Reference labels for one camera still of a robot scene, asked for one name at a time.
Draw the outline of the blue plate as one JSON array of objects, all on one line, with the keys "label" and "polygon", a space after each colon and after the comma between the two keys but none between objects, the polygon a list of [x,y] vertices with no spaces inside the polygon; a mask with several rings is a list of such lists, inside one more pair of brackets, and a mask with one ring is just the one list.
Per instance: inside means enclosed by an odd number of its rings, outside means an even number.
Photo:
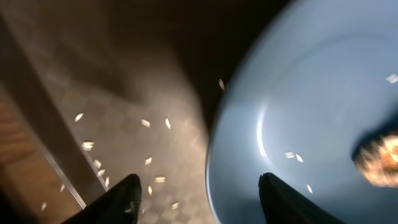
[{"label": "blue plate", "polygon": [[353,154],[397,128],[397,0],[292,1],[226,87],[208,147],[217,223],[264,223],[270,172],[343,223],[396,223]]}]

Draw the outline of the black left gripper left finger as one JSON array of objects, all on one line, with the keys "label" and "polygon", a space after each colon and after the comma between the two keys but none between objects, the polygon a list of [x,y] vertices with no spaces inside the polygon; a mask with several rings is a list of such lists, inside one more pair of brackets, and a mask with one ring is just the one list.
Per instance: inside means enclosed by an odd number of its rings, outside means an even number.
[{"label": "black left gripper left finger", "polygon": [[140,178],[130,174],[62,224],[137,224],[141,202]]}]

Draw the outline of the brown food scrap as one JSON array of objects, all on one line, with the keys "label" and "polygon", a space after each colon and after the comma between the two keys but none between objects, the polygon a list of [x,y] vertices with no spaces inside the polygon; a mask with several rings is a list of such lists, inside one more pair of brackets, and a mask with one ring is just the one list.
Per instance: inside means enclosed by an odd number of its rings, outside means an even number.
[{"label": "brown food scrap", "polygon": [[397,132],[363,144],[354,154],[353,162],[371,185],[397,188]]}]

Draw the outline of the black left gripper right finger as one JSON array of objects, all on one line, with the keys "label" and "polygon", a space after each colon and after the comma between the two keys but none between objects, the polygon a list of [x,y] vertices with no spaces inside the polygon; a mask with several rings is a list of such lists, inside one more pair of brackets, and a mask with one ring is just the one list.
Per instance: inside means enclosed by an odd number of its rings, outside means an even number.
[{"label": "black left gripper right finger", "polygon": [[343,224],[270,172],[258,187],[267,224]]}]

